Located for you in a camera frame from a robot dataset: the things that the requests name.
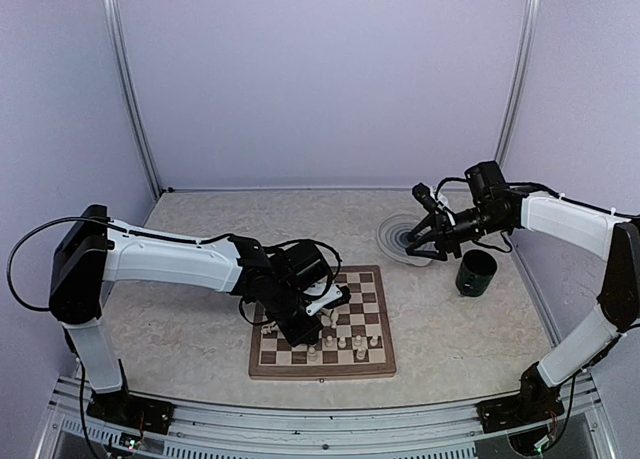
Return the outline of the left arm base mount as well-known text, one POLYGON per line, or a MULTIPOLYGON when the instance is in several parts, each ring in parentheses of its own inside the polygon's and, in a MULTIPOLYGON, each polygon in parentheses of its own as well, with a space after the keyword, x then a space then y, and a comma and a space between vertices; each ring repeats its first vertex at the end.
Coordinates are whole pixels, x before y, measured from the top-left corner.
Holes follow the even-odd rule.
POLYGON ((87 414, 139 432, 167 435, 175 406, 167 401, 128 393, 93 394, 87 414))

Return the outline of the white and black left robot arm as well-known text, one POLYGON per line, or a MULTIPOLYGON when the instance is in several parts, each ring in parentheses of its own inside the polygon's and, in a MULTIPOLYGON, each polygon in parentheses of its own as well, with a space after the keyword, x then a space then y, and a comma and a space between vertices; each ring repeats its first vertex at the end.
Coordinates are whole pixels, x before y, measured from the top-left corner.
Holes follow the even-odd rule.
POLYGON ((54 253, 49 309, 63 325, 102 409, 121 424, 140 413, 102 320, 106 283, 150 281, 197 286, 259 304, 290 346, 312 345, 323 309, 350 299, 335 283, 336 269, 323 255, 326 244, 311 239, 263 246, 226 233, 214 238, 162 233, 108 217, 92 205, 54 253))

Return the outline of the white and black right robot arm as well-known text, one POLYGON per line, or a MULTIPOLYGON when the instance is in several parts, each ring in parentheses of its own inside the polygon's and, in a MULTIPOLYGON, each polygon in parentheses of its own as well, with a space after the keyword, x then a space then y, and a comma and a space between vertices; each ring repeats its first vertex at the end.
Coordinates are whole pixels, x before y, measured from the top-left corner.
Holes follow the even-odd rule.
POLYGON ((535 421, 558 389, 597 363, 639 324, 639 218, 614 208, 581 202, 549 186, 509 181, 495 161, 469 167, 458 182, 472 204, 454 212, 438 188, 412 189, 425 218, 408 234, 406 253, 445 261, 461 257, 466 243, 493 233, 520 233, 528 248, 522 259, 543 292, 588 292, 582 319, 566 324, 562 339, 523 373, 511 412, 523 423, 535 421))

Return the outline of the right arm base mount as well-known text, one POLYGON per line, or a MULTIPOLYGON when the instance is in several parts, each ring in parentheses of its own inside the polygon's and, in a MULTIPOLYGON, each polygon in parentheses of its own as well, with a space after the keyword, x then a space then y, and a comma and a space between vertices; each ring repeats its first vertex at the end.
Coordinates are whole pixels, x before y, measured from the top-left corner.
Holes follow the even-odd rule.
POLYGON ((565 411, 559 398, 528 401, 519 394, 481 401, 476 410, 485 434, 547 420, 565 411))

